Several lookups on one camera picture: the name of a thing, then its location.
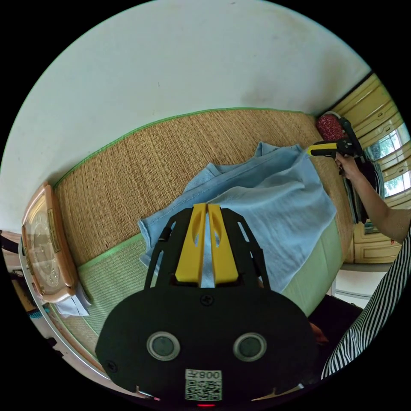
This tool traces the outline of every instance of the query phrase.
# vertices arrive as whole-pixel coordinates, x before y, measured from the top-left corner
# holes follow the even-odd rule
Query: woven straw mat
[[[169,205],[209,162],[242,163],[259,141],[305,148],[320,140],[312,116],[253,109],[197,113],[132,133],[89,158],[56,188],[75,264],[137,234],[137,221]],[[333,160],[312,161],[337,208],[345,255],[353,223],[342,179]]]

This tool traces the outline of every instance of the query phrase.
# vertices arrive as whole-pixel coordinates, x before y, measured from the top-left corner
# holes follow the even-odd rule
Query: striped shirt
[[[393,265],[378,284],[362,313],[327,359],[321,378],[340,370],[368,347],[393,312],[410,273],[411,226]]]

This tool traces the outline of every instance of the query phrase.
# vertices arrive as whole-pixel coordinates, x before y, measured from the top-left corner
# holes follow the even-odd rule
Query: person's hand
[[[335,162],[337,166],[344,169],[345,177],[351,181],[362,175],[361,171],[358,169],[354,157],[351,157],[349,155],[343,157],[340,153],[337,153]]]

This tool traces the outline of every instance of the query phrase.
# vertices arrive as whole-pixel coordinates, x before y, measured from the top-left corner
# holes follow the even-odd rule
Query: window
[[[385,197],[395,196],[411,188],[411,171],[384,183]]]
[[[405,123],[402,123],[396,130],[372,144],[365,151],[377,161],[400,149],[408,141],[410,141],[410,134]]]

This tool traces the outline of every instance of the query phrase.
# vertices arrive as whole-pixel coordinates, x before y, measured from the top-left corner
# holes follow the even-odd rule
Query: light blue shirt
[[[299,145],[259,143],[255,155],[243,164],[209,163],[169,206],[138,222],[147,247],[143,264],[148,266],[169,218],[196,203],[220,204],[245,218],[263,249],[270,287],[277,292],[306,262],[336,213],[309,155]],[[208,220],[205,236],[201,286],[212,288]]]

